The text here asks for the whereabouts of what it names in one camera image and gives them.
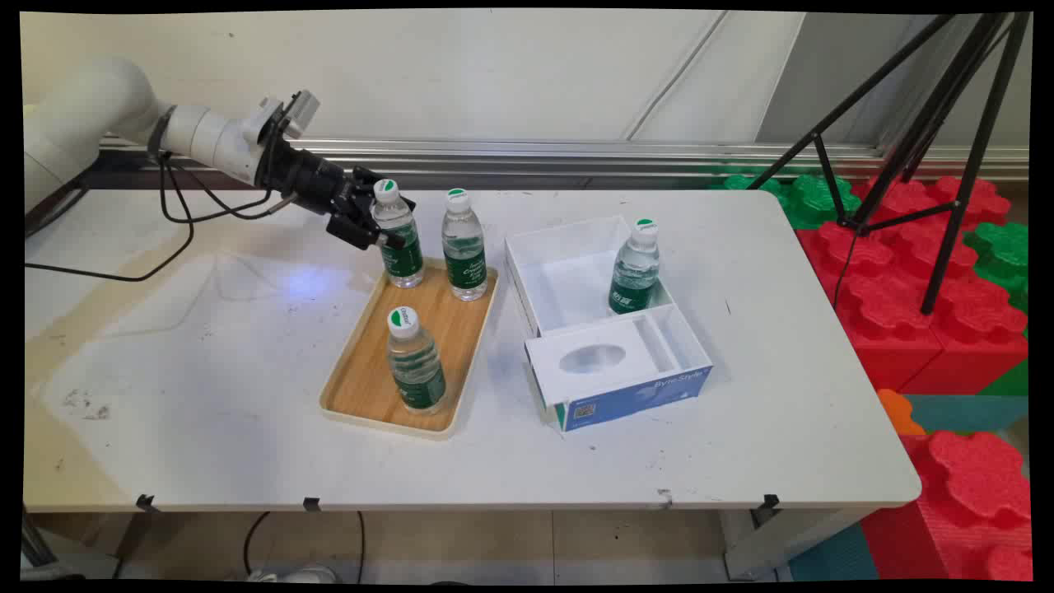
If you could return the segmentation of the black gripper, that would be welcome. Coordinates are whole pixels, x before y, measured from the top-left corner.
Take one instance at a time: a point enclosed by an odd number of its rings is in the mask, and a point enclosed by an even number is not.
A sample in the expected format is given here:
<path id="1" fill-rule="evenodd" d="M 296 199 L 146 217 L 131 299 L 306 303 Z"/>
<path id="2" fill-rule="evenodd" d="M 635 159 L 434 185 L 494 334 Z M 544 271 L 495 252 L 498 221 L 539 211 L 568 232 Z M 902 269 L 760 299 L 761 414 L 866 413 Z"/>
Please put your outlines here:
<path id="1" fill-rule="evenodd" d="M 327 232 L 359 250 L 370 246 L 402 250 L 407 241 L 384 231 L 370 214 L 375 187 L 389 181 L 379 173 L 354 166 L 343 169 L 313 152 L 294 149 L 286 140 L 264 150 L 259 161 L 259 187 L 278 191 L 284 198 L 319 215 L 329 215 Z"/>

